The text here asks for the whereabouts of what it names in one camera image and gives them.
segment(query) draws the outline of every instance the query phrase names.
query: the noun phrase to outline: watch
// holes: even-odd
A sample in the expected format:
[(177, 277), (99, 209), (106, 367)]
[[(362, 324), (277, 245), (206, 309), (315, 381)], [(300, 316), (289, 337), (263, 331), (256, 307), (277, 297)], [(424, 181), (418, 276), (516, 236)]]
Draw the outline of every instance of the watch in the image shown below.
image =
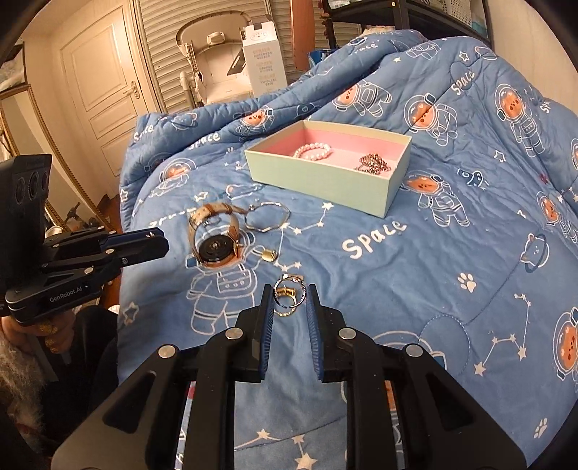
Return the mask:
[[(188, 220), (188, 241), (192, 254), (202, 265), (219, 268), (241, 258), (239, 246), (239, 219), (235, 214), (247, 214), (242, 207), (226, 203), (210, 203), (199, 207)], [(213, 235), (203, 240), (197, 248), (197, 228), (217, 214), (228, 214), (229, 229), (224, 234)]]

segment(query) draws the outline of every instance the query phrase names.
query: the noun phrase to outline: gold frame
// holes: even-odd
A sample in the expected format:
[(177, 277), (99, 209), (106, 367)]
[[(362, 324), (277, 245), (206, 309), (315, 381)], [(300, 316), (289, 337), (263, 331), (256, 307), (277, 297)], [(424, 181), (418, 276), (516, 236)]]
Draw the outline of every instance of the gold frame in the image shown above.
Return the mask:
[[(40, 113), (40, 109), (38, 108), (38, 103), (36, 102), (36, 98), (34, 97), (34, 92), (32, 91), (32, 86), (30, 84), (19, 85), (19, 86), (16, 86), (14, 88), (11, 88), (10, 90), (5, 91), (4, 93), (0, 93), (0, 124), (4, 128), (4, 132), (5, 132), (6, 138), (8, 140), (8, 145), (10, 146), (13, 154), (14, 155), (20, 155), (20, 152), (18, 151), (18, 147), (16, 146), (16, 143), (14, 142), (14, 138), (12, 137), (12, 134), (10, 133), (10, 127), (8, 126), (8, 123), (6, 121), (6, 115), (4, 114), (4, 110), (2, 108), (2, 100), (5, 98), (8, 98), (10, 96), (14, 96), (18, 93), (23, 93), (25, 91), (28, 93), (28, 96), (30, 98), (30, 102), (32, 103), (32, 108), (34, 109), (34, 113), (36, 114), (36, 118), (38, 119), (40, 127), (41, 127), (42, 131), (44, 132), (46, 140), (48, 140), (48, 143), (50, 145), (50, 148), (52, 149), (53, 155), (56, 157), (56, 159), (58, 160), (60, 165), (62, 165), (62, 167), (64, 168), (66, 175), (72, 181), (72, 184), (75, 186), (75, 188), (78, 190), (78, 192), (82, 196), (84, 203), (90, 208), (90, 210), (94, 213), (94, 215), (102, 222), (102, 224), (105, 226), (105, 228), (107, 230), (115, 230), (115, 228), (112, 226), (112, 224), (108, 220), (106, 220), (104, 214), (100, 212), (100, 210), (96, 206), (96, 204), (94, 204), (92, 202), (92, 200), (89, 198), (86, 191), (84, 191), (84, 188), (80, 185), (79, 181), (74, 176), (74, 173), (72, 172), (72, 170), (70, 169), (70, 167), (66, 163), (66, 160), (64, 160), (62, 154), (58, 150), (58, 147), (56, 146), (56, 143), (52, 139), (52, 135), (50, 134), (48, 127), (46, 126), (44, 118), (42, 118), (42, 114)], [(47, 209), (51, 215), (56, 215), (55, 220), (58, 220), (59, 223), (62, 222), (62, 228), (66, 231), (69, 231), (68, 227), (66, 227), (64, 225), (64, 221), (62, 220), (62, 218), (60, 216), (58, 216), (58, 214), (56, 214), (56, 211), (54, 210), (54, 208), (52, 207), (52, 205), (50, 205), (50, 203), (48, 201), (46, 201), (46, 207), (47, 207)]]

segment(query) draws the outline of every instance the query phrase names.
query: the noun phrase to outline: white door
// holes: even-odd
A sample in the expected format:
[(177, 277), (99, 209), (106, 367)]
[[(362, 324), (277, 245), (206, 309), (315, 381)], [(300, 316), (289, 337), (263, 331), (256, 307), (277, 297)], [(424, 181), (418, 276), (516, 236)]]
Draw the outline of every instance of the white door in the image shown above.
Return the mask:
[(114, 196), (135, 119), (148, 112), (122, 7), (91, 24), (61, 51), (76, 114), (106, 175), (108, 194)]

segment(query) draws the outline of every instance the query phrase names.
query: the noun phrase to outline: shutter door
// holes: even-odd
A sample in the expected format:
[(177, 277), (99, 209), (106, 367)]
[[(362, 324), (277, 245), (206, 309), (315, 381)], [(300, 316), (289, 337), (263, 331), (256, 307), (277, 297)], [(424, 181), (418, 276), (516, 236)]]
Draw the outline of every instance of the shutter door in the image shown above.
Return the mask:
[(151, 80), (168, 113), (188, 109), (179, 81), (181, 71), (191, 67), (176, 43), (182, 25), (204, 14), (222, 10), (240, 10), (252, 19), (265, 16), (264, 0), (136, 0), (137, 21), (142, 19), (144, 53), (150, 54)]
[[(323, 19), (320, 15), (322, 10), (317, 7), (317, 1), (318, 0), (311, 0), (313, 3), (313, 14), (315, 15), (315, 48), (327, 49), (329, 43), (324, 36), (325, 27), (321, 22)], [(269, 0), (269, 2), (271, 3), (273, 21), (275, 22), (275, 28), (279, 36), (279, 45), (285, 65), (287, 83), (293, 83), (307, 70), (297, 70), (293, 60), (293, 49), (291, 45), (291, 1)]]
[(361, 25), (354, 23), (333, 23), (333, 31), (339, 47), (344, 46), (363, 32)]

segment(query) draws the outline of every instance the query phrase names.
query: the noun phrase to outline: pink box lining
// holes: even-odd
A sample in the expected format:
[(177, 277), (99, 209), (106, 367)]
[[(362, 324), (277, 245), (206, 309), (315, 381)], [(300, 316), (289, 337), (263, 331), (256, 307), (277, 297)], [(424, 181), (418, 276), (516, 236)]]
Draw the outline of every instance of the pink box lining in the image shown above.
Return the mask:
[[(328, 144), (332, 151), (326, 159), (316, 163), (331, 165), (340, 168), (354, 169), (360, 164), (360, 157), (368, 153), (377, 153), (394, 170), (405, 150), (403, 144), (387, 140), (361, 137), (359, 135), (342, 134), (334, 131), (321, 131), (309, 128), (300, 128), (291, 133), (287, 138), (265, 147), (261, 152), (275, 153), (277, 155), (293, 156), (295, 151), (305, 144), (319, 142)], [(303, 155), (316, 153), (320, 150), (309, 150)], [(382, 178), (389, 178), (393, 171), (383, 172)]]

